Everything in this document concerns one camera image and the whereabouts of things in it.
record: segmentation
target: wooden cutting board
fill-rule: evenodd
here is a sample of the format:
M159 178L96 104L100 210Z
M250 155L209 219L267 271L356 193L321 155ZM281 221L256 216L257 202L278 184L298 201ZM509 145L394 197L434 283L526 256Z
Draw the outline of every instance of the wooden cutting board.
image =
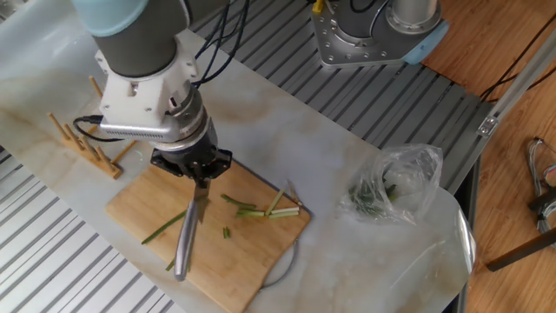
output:
M106 212L137 240L142 241L172 217L187 209L195 183L150 165L106 207ZM277 194L257 176L233 163L213 180L204 222L197 226L191 269L187 280L229 313L241 313L253 300L265 277L293 244L310 220L299 216L270 220L235 218L237 208L221 198L226 194L265 210ZM297 206L282 197L277 209ZM147 246L166 263L174 258L183 219L167 228ZM222 229L230 229L224 239Z

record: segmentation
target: marble countertop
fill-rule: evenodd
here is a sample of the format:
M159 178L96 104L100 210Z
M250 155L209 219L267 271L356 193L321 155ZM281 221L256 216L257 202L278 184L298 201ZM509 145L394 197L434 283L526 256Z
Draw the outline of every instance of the marble countertop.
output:
M180 39L189 51L202 46L190 31ZM152 147L134 146L114 181L61 145L46 117L53 112L70 121L96 109L99 99L88 75L101 84L104 78L95 52L65 0L34 2L3 23L0 144L187 312L221 313L195 286L176 282L161 259L104 213L109 200L149 164ZM209 55L200 58L201 69ZM219 54L215 66L226 57ZM468 268L454 231L461 227L457 203L429 212L430 223L453 221L437 230L369 225L337 215L349 178L378 149L236 61L201 93L220 145L274 186L292 181L313 215L288 278L262 291L248 312L434 312L459 293ZM110 157L125 144L103 147ZM291 251L269 280L285 270L290 257Z

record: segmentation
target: kitchen knife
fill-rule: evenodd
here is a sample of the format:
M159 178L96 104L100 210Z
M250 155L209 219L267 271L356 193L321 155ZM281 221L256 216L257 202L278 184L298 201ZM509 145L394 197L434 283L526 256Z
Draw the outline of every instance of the kitchen knife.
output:
M199 185L195 186L193 200L189 202L188 211L183 221L182 231L180 231L180 236L177 241L174 277L178 282L185 280L185 276L187 275L191 263L197 222L202 223L205 209L209 202L210 181L207 181L205 185L206 188L200 187Z

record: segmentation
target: vegetable in plastic bag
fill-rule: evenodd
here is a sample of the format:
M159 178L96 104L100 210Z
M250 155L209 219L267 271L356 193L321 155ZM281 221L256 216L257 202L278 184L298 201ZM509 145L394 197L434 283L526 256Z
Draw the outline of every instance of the vegetable in plastic bag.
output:
M442 150L427 144L388 147L364 164L342 197L342 209L360 220L417 223L440 182Z

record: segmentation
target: robotic arm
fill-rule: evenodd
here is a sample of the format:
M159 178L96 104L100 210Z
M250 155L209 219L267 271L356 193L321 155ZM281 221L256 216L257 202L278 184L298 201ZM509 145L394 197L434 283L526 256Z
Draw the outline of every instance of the robotic arm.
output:
M217 148L212 121L193 81L195 58L176 35L226 0L72 0L99 47L108 75L100 129L149 141L151 162L204 188L229 168L232 153Z

